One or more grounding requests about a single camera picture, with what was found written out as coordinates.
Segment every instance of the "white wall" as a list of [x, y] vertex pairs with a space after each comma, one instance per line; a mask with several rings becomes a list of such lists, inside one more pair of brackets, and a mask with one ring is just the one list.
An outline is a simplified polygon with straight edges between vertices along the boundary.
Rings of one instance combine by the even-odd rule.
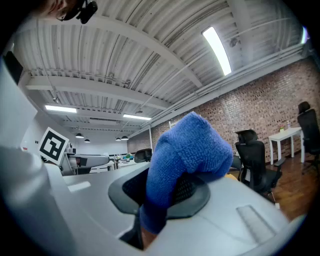
[[69, 142], [72, 143], [72, 147], [76, 148], [77, 145], [75, 135], [68, 132], [64, 127], [51, 119], [41, 109], [38, 109], [35, 118], [32, 120], [31, 125], [29, 125], [27, 131], [24, 134], [20, 146], [27, 148], [27, 151], [30, 153], [39, 155], [38, 148], [40, 145], [40, 141], [48, 127], [68, 138]]
[[[112, 134], [84, 133], [83, 135], [85, 138], [76, 138], [77, 154], [102, 155], [106, 152], [109, 155], [115, 155], [128, 152], [127, 141], [116, 141], [115, 136]], [[90, 143], [84, 142], [87, 138], [90, 140]]]

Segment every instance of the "white column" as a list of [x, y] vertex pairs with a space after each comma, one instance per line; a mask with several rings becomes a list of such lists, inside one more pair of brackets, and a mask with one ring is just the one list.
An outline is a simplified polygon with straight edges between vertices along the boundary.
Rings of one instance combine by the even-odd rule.
[[305, 146], [304, 146], [304, 132], [301, 130], [300, 132], [300, 140], [301, 140], [301, 163], [305, 162]]
[[278, 161], [281, 159], [281, 144], [280, 141], [278, 140], [276, 142], [276, 144], [278, 145]]
[[154, 153], [154, 148], [152, 147], [151, 125], [149, 125], [149, 135], [150, 135], [150, 148], [152, 150], [152, 153]]
[[272, 147], [272, 140], [269, 139], [269, 145], [270, 145], [270, 164], [274, 164], [274, 149]]
[[295, 149], [294, 149], [294, 137], [291, 136], [291, 157], [295, 156]]

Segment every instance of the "chair backrest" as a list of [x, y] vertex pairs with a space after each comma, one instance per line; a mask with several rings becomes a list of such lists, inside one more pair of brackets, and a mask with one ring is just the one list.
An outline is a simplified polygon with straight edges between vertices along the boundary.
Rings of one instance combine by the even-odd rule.
[[316, 149], [320, 144], [320, 132], [317, 116], [314, 109], [310, 109], [308, 102], [304, 101], [298, 105], [298, 123], [301, 126], [304, 136], [305, 150], [309, 152]]
[[262, 141], [251, 140], [247, 143], [235, 143], [235, 147], [243, 163], [243, 172], [240, 177], [241, 182], [246, 183], [245, 177], [247, 170], [252, 172], [253, 190], [259, 192], [266, 185], [266, 163], [265, 163], [265, 144]]

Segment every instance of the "desk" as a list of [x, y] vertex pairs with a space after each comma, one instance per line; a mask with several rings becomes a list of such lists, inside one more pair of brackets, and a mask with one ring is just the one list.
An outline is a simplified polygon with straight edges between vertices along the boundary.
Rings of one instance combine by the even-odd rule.
[[295, 156], [294, 150], [294, 136], [300, 136], [301, 140], [301, 163], [305, 162], [305, 147], [304, 147], [304, 133], [301, 130], [301, 127], [289, 128], [283, 132], [269, 136], [270, 144], [270, 163], [274, 164], [274, 149], [272, 147], [272, 141], [276, 142], [278, 147], [278, 161], [281, 159], [281, 144], [280, 142], [291, 137], [291, 157]]
[[119, 161], [118, 168], [123, 168], [123, 167], [126, 167], [126, 166], [133, 166], [133, 165], [136, 165], [136, 164], [137, 163], [134, 160], [130, 160], [130, 162], [128, 162], [128, 163], [122, 163], [121, 161]]
[[90, 170], [90, 174], [107, 172], [109, 166], [111, 167], [111, 170], [113, 171], [114, 170], [114, 162], [110, 160], [108, 163], [106, 163], [104, 165], [92, 167]]

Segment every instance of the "chair armrest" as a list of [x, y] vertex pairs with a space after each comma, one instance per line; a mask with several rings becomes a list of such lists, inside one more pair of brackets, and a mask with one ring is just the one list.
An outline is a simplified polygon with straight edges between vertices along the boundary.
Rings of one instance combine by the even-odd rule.
[[281, 158], [279, 161], [277, 161], [277, 162], [274, 164], [274, 166], [275, 166], [275, 167], [281, 167], [285, 161], [286, 161], [285, 158]]

